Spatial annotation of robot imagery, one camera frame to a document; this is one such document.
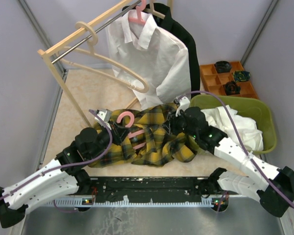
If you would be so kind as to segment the beige wooden hanger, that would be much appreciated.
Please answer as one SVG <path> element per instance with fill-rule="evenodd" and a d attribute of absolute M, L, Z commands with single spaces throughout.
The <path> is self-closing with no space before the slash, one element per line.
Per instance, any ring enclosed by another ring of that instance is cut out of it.
<path fill-rule="evenodd" d="M 131 77 L 133 77 L 136 81 L 139 81 L 142 84 L 143 87 L 141 88 L 141 87 L 134 86 L 133 84 L 131 84 L 131 83 L 127 82 L 127 81 L 116 78 L 115 76 L 112 76 L 112 75 L 107 74 L 105 72 L 96 70 L 94 68 L 91 68 L 91 67 L 79 64 L 79 63 L 68 61 L 68 60 L 66 60 L 64 58 L 60 59 L 61 62 L 65 63 L 65 64 L 68 64 L 68 65 L 71 65 L 73 67 L 79 68 L 79 69 L 83 69 L 83 70 L 86 70 L 86 71 L 89 71 L 89 72 L 92 72 L 92 73 L 96 73 L 96 74 L 105 76 L 105 77 L 107 77 L 107 78 L 109 78 L 111 80 L 114 80 L 115 82 L 117 82 L 117 83 L 119 83 L 119 84 L 121 84 L 123 86 L 126 86 L 126 87 L 128 87 L 128 88 L 130 88 L 132 90 L 138 91 L 140 93 L 146 93 L 146 92 L 149 91 L 148 83 L 140 75 L 138 75 L 137 73 L 135 73 L 134 71 L 132 71 L 131 69 L 129 69 L 128 67 L 122 65 L 119 62 L 116 62 L 116 61 L 114 61 L 114 60 L 112 60 L 112 59 L 110 59 L 110 58 L 108 58 L 106 56 L 95 53 L 94 46 L 98 43 L 98 36 L 95 33 L 94 29 L 88 23 L 79 21 L 79 22 L 77 22 L 75 24 L 75 27 L 76 27 L 76 29 L 80 29 L 80 28 L 81 29 L 86 29 L 86 31 L 89 32 L 90 36 L 94 37 L 94 39 L 92 39 L 90 42 L 87 42 L 89 50 L 76 48 L 73 51 L 81 53 L 81 54 L 85 54 L 85 55 L 88 55 L 88 56 L 91 56 L 91 57 L 94 57 L 94 58 L 97 58 L 97 59 L 100 59 L 100 60 L 103 60 L 103 61 L 107 62 L 108 64 L 119 68 L 121 71 L 126 72 Z"/>

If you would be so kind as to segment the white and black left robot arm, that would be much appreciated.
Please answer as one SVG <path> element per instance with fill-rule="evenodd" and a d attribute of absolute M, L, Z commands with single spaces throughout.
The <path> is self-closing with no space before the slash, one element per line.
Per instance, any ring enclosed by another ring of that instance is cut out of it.
<path fill-rule="evenodd" d="M 27 214 L 57 198 L 89 193 L 92 182 L 84 167 L 102 158 L 111 144 L 121 144 L 128 134 L 128 127 L 111 121 L 101 132 L 87 127 L 46 166 L 12 186 L 0 187 L 1 227 L 18 224 Z"/>

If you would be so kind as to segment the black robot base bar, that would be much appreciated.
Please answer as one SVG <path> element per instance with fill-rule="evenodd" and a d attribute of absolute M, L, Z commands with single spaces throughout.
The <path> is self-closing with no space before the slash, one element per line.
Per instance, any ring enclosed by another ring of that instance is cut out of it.
<path fill-rule="evenodd" d="M 90 206 L 212 207 L 226 203 L 213 195 L 223 191 L 213 177 L 93 177 L 75 193 Z"/>

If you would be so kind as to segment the yellow black plaid shirt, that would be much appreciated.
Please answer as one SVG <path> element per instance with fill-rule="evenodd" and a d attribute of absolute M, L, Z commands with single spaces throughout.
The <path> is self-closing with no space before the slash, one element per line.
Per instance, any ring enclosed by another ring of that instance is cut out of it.
<path fill-rule="evenodd" d="M 197 154 L 190 139 L 183 133 L 169 135 L 162 124 L 170 112 L 176 111 L 173 103 L 157 105 L 142 111 L 131 109 L 114 110 L 110 121 L 116 122 L 123 112 L 131 112 L 135 119 L 130 132 L 143 130 L 135 137 L 125 137 L 121 145 L 112 144 L 106 155 L 89 164 L 89 167 L 106 167 L 131 163 L 133 165 L 163 166 L 174 159 L 188 163 Z"/>

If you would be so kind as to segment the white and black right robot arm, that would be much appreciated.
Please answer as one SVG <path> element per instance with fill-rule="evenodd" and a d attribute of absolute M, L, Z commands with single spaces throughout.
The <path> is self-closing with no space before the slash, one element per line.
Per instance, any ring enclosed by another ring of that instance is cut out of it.
<path fill-rule="evenodd" d="M 163 124 L 169 134 L 185 134 L 203 150 L 237 167 L 245 175 L 223 168 L 208 178 L 209 191 L 219 194 L 231 191 L 257 201 L 268 213 L 281 218 L 294 201 L 294 171 L 278 168 L 252 153 L 245 153 L 225 132 L 206 121 L 199 107 L 190 107 L 180 114 L 170 112 Z"/>

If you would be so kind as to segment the pink plastic hanger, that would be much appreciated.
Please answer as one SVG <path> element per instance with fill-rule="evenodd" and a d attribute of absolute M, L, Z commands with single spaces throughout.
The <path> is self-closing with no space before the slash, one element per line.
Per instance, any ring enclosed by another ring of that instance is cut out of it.
<path fill-rule="evenodd" d="M 121 123 L 121 121 L 125 118 L 125 117 L 128 117 L 129 118 L 129 122 L 128 124 L 125 125 L 126 128 L 130 128 L 133 124 L 134 124 L 134 120 L 135 120 L 135 117 L 134 117 L 134 114 L 130 111 L 125 111 L 125 112 L 122 112 L 121 114 L 119 114 L 118 118 L 117 118 L 117 123 Z M 139 135 L 142 135 L 144 133 L 144 130 L 139 130 L 139 131 L 136 131 L 136 132 L 129 132 L 128 134 L 128 138 L 129 139 L 132 139 L 134 137 L 137 137 Z M 140 143 L 140 144 L 137 144 L 133 147 L 134 150 L 139 150 L 140 148 L 144 147 L 146 144 L 146 142 L 143 142 L 143 143 Z"/>

